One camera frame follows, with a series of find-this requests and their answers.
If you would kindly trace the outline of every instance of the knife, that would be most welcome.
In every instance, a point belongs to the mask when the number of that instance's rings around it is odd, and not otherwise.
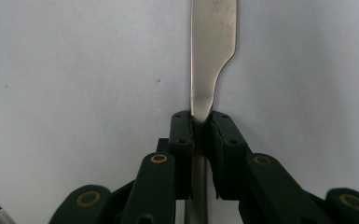
[[[193,0],[191,8],[190,113],[194,119],[193,199],[186,201],[185,223],[208,223],[206,164],[201,132],[212,112],[220,71],[234,55],[237,0]]]

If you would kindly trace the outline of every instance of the screw hole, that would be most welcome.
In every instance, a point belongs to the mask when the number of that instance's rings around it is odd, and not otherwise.
[[[264,156],[256,156],[256,157],[254,157],[254,162],[258,163],[258,164],[268,165],[271,163],[271,160]]]
[[[155,164],[162,164],[165,163],[168,158],[164,155],[155,155],[150,160]]]
[[[351,194],[341,194],[339,195],[339,199],[341,200],[341,202],[347,206],[349,206],[350,208],[359,211],[359,198],[351,195]]]
[[[89,190],[80,194],[76,199],[76,204],[79,207],[87,208],[95,205],[101,200],[101,193],[96,190]]]

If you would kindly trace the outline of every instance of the white backdrop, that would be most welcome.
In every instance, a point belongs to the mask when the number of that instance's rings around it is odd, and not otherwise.
[[[0,1],[0,205],[48,223],[133,180],[189,108],[190,0]],[[359,190],[359,0],[239,1],[215,110],[306,190]],[[210,222],[241,223],[214,200]],[[178,220],[183,220],[179,209]]]

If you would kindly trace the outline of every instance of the yellow ring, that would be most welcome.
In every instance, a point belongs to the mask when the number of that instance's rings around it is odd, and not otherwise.
[[[88,203],[83,202],[84,197],[86,197],[88,195],[94,195],[94,199]],[[87,207],[90,207],[90,206],[94,205],[95,203],[99,202],[100,200],[101,200],[101,193],[98,191],[95,191],[95,190],[90,190],[90,191],[80,194],[76,199],[76,204],[79,207],[87,208]]]
[[[359,198],[354,196],[354,195],[351,195],[351,194],[341,194],[339,195],[339,199],[341,200],[341,202],[357,211],[359,211],[359,205],[357,204],[353,204],[351,202],[348,201],[348,199],[352,199],[352,200],[356,200],[357,202],[359,202]]]
[[[162,163],[165,163],[168,160],[168,158],[164,155],[159,154],[159,155],[153,156],[150,160],[155,164],[162,164]]]
[[[258,164],[264,164],[264,165],[268,165],[271,163],[271,160],[267,157],[264,157],[264,156],[256,156],[254,158],[254,162],[255,163],[258,163]]]

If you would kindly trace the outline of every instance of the stainless steel blade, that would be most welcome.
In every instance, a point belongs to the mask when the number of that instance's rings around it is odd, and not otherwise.
[[[234,55],[237,0],[193,0],[191,11],[190,112],[195,136],[214,104],[214,88],[223,66]],[[185,223],[208,223],[206,165],[202,145],[196,138],[193,158],[193,199],[186,201]]]
[[[237,0],[193,0],[191,16],[190,111],[203,123],[214,104],[220,71],[234,55]]]

